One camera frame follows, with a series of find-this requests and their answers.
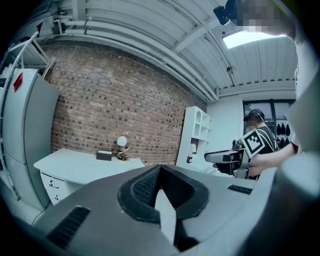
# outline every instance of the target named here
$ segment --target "window frame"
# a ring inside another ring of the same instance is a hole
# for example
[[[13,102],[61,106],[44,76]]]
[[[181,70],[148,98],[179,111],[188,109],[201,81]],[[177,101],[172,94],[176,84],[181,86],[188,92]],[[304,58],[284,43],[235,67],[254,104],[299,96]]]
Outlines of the window frame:
[[[243,107],[243,116],[245,116],[245,105],[247,104],[254,104],[254,103],[270,103],[271,106],[271,114],[273,119],[273,134],[276,137],[277,136],[277,118],[276,118],[276,109],[275,109],[275,103],[294,103],[295,99],[264,99],[264,100],[247,100],[242,101],[242,107]],[[243,135],[245,135],[246,132],[246,122],[243,122]]]

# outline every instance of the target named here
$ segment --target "gray refrigerator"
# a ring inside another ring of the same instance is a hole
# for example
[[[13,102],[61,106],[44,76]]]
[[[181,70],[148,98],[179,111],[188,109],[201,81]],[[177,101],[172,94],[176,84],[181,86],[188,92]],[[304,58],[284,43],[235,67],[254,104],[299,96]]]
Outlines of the gray refrigerator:
[[[14,92],[20,74],[22,83]],[[2,138],[7,171],[18,196],[44,210],[49,197],[34,163],[51,153],[51,130],[59,91],[37,69],[17,69],[3,109]]]

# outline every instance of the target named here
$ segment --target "ceiling light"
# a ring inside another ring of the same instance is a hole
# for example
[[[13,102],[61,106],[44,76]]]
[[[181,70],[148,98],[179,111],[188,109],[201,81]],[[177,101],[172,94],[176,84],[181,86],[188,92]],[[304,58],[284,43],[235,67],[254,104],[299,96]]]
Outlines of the ceiling light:
[[[223,41],[228,49],[231,49],[236,46],[244,45],[246,43],[251,43],[254,41],[259,41],[263,39],[269,38],[279,38],[285,37],[285,35],[269,35],[261,32],[248,32],[248,31],[240,31],[238,33],[234,33],[228,35],[223,38]]]

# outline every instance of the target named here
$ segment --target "ceiling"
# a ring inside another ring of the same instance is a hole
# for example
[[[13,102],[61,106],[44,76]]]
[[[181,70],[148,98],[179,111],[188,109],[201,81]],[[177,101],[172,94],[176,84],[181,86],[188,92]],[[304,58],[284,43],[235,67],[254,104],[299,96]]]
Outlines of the ceiling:
[[[41,28],[40,37],[59,33],[53,20],[98,22],[97,27],[69,26],[67,22],[62,32],[68,30],[56,39],[103,38],[104,44],[136,54],[171,73],[207,102],[244,91],[294,89],[298,57],[290,39],[277,37],[227,49],[223,37],[241,29],[231,22],[220,25],[214,15],[213,9],[226,1],[44,1],[19,33],[43,20],[47,28]],[[96,33],[76,33],[85,29]]]

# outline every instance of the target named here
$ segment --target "white t-shirt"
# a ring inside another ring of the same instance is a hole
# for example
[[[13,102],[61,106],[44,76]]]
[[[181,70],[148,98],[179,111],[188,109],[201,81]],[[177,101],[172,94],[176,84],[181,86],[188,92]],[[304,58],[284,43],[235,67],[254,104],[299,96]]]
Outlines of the white t-shirt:
[[[295,92],[298,99],[308,88],[313,78],[319,72],[319,59],[311,42],[308,40],[301,27],[295,30],[295,46],[298,55],[298,67],[295,71]],[[299,145],[296,135],[292,135],[291,142]]]

